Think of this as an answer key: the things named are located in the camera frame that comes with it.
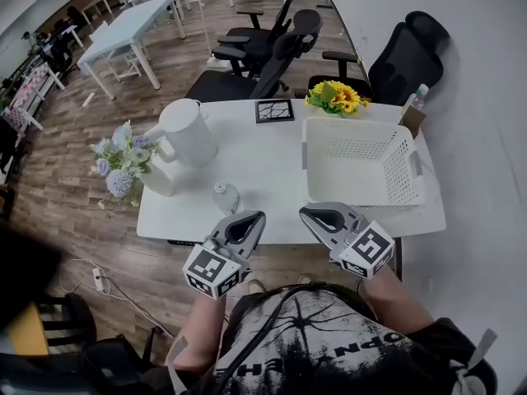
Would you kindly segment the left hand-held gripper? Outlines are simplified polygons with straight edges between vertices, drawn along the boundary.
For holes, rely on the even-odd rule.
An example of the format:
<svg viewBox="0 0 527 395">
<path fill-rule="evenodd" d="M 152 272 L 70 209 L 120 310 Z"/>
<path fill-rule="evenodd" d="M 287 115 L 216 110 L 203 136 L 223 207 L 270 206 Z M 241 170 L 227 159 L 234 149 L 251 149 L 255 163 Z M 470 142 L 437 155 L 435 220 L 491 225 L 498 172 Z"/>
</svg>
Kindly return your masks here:
<svg viewBox="0 0 527 395">
<path fill-rule="evenodd" d="M 201 244 L 195 244 L 183 267 L 194 290 L 219 300 L 250 273 L 248 258 L 266 226 L 263 211 L 241 211 L 221 219 Z"/>
</svg>

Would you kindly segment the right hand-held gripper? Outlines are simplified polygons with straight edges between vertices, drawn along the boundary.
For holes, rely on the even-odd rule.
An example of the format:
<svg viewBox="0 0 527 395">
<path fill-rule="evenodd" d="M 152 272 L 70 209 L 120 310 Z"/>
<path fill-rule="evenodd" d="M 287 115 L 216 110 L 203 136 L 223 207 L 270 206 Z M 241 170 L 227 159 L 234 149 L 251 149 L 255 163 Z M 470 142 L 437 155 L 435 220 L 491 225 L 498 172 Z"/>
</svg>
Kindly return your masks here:
<svg viewBox="0 0 527 395">
<path fill-rule="evenodd" d="M 395 242 L 376 222 L 358 215 L 341 202 L 314 202 L 299 215 L 313 236 L 327 248 L 329 258 L 344 271 L 370 280 L 393 257 Z M 338 240 L 339 233 L 347 233 Z"/>
</svg>

